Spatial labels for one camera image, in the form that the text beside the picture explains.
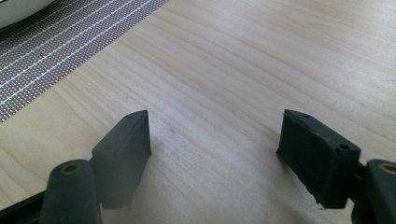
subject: white stripe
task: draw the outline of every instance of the white stripe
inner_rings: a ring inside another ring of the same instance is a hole
[[[97,35],[96,37],[94,37],[93,39],[91,39],[89,42],[85,43],[83,46],[79,47],[77,50],[75,50],[73,53],[69,54],[66,58],[62,59],[60,62],[56,63],[55,66],[52,66],[50,70],[48,70],[47,72],[43,73],[42,75],[40,75],[39,77],[36,77],[34,80],[30,81],[27,85],[25,85],[23,88],[19,89],[18,91],[14,92],[12,95],[8,96],[8,98],[4,101],[1,102],[0,105],[4,105],[7,101],[9,101],[12,97],[16,96],[18,93],[20,93],[21,91],[23,91],[24,89],[28,88],[30,85],[34,84],[35,82],[37,82],[40,78],[42,78],[43,76],[45,76],[47,73],[49,73],[50,71],[52,71],[54,68],[56,68],[57,66],[59,66],[61,63],[65,62],[67,59],[69,59],[71,56],[73,56],[74,54],[76,54],[77,52],[79,52],[81,49],[87,47],[89,44],[91,44],[92,41],[94,41],[95,39],[97,39],[99,36],[103,35],[105,32],[109,31],[111,28],[113,28],[114,26],[118,25],[120,22],[124,21],[125,19],[127,19],[129,16],[131,16],[132,14],[136,13],[137,10],[139,10],[140,8],[144,7],[145,5],[147,5],[148,3],[150,3],[152,0],[148,0],[145,4],[143,4],[142,6],[138,7],[137,9],[135,9],[134,11],[132,11],[131,13],[129,13],[126,17],[122,18],[120,21],[117,21],[116,23],[114,23],[113,25],[111,25],[110,27],[108,27],[107,29],[105,29],[102,33],[100,33],[99,35]]]
[[[26,30],[30,29],[32,26],[35,26],[35,25],[39,24],[39,23],[42,22],[42,21],[48,20],[48,19],[51,18],[53,15],[55,15],[57,12],[63,10],[63,9],[66,8],[66,7],[70,7],[71,5],[75,4],[75,3],[78,2],[78,1],[81,1],[81,0],[74,1],[74,2],[70,3],[69,5],[63,6],[63,7],[59,8],[58,10],[51,12],[46,18],[41,19],[40,21],[37,21],[36,23],[31,24],[30,26],[28,26],[28,27],[26,27],[25,29],[23,29],[23,30],[21,30],[20,32],[18,32],[17,34],[10,36],[10,37],[9,37],[8,39],[6,39],[6,40],[3,40],[3,42],[0,43],[0,46],[1,46],[1,45],[5,45],[5,44],[6,44],[9,40],[11,40],[14,36],[18,36],[20,33],[25,32]]]
[[[18,63],[18,62],[20,62],[22,59],[26,58],[26,57],[29,56],[31,53],[35,52],[36,50],[40,49],[41,47],[47,45],[51,40],[53,40],[53,39],[55,39],[56,37],[58,37],[58,36],[64,34],[65,32],[67,32],[68,30],[70,30],[71,28],[73,28],[74,26],[76,26],[77,24],[81,23],[82,21],[84,21],[85,19],[89,18],[91,15],[93,15],[94,13],[100,11],[102,8],[104,8],[104,7],[106,7],[107,5],[113,3],[114,1],[116,1],[116,0],[112,0],[112,1],[108,2],[107,4],[105,4],[104,6],[99,7],[97,10],[95,10],[94,12],[92,12],[91,14],[89,14],[88,16],[82,18],[82,20],[80,20],[80,21],[74,23],[73,25],[67,27],[67,29],[65,29],[65,30],[63,30],[62,32],[60,32],[59,34],[57,34],[57,35],[51,37],[51,38],[48,39],[46,42],[42,43],[40,46],[38,46],[38,47],[36,47],[36,48],[30,50],[28,53],[24,54],[24,55],[23,55],[22,57],[20,57],[18,60],[16,60],[16,61],[14,61],[14,62],[8,64],[7,66],[1,68],[1,69],[0,69],[0,73],[3,72],[4,70],[8,69],[10,66],[12,66],[12,65],[14,65],[14,64],[16,64],[16,63]],[[6,85],[6,84],[7,84],[7,83],[5,83],[5,84],[0,84],[0,88],[3,87],[3,86]]]

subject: wooden table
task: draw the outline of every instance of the wooden table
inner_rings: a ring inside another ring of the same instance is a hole
[[[283,110],[396,161],[396,2],[171,0],[0,125],[0,208],[149,112],[153,155],[105,223],[350,223],[276,156]]]

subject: white bowl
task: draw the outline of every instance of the white bowl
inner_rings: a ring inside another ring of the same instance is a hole
[[[53,0],[0,0],[0,28],[25,19]]]

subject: woven placemat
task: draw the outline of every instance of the woven placemat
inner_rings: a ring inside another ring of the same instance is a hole
[[[57,0],[0,30],[0,123],[168,0]]]

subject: light wood surface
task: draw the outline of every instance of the light wood surface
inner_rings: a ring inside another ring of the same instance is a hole
[[[396,2],[171,0],[0,125],[0,208],[149,112],[132,208],[105,223],[350,223],[276,156],[283,110],[396,161]]]

